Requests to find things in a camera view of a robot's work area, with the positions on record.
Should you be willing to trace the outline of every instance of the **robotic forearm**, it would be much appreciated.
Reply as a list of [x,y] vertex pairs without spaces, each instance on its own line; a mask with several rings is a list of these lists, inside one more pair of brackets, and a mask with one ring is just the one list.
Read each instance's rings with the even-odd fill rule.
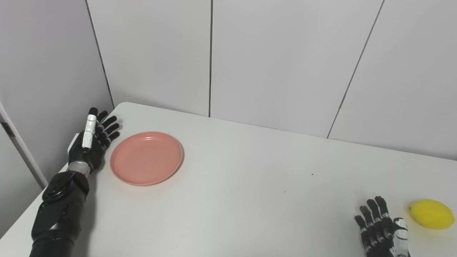
[[[101,121],[107,116],[98,115]],[[84,204],[89,194],[88,175],[100,168],[106,148],[119,136],[116,117],[98,125],[91,148],[82,147],[84,131],[69,149],[67,171],[56,174],[43,192],[43,202],[32,228],[30,257],[70,257],[82,229]]]
[[68,170],[52,178],[33,224],[30,257],[71,256],[88,193],[87,178],[78,171]]

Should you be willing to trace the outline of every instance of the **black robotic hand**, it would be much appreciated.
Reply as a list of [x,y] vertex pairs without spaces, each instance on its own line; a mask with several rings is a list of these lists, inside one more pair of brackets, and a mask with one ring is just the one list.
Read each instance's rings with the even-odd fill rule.
[[360,215],[355,217],[367,257],[410,257],[405,221],[392,221],[386,201],[380,196],[367,200],[367,204],[371,212],[365,205],[360,207],[365,220]]
[[[70,144],[67,171],[54,175],[43,192],[43,202],[32,228],[30,257],[71,256],[82,229],[84,204],[89,194],[87,177],[101,167],[106,149],[119,136],[116,116],[103,121],[108,112],[98,116],[97,113],[96,108],[91,108],[89,126],[86,124],[90,130],[77,134]],[[87,147],[83,147],[83,142],[89,142]]]
[[91,148],[82,147],[84,131],[76,136],[68,151],[69,164],[78,161],[85,162],[90,166],[90,172],[97,171],[101,167],[106,149],[119,136],[119,132],[116,131],[119,128],[119,124],[115,123],[116,116],[111,116],[103,121],[107,115],[108,112],[103,111],[97,116],[97,126]]

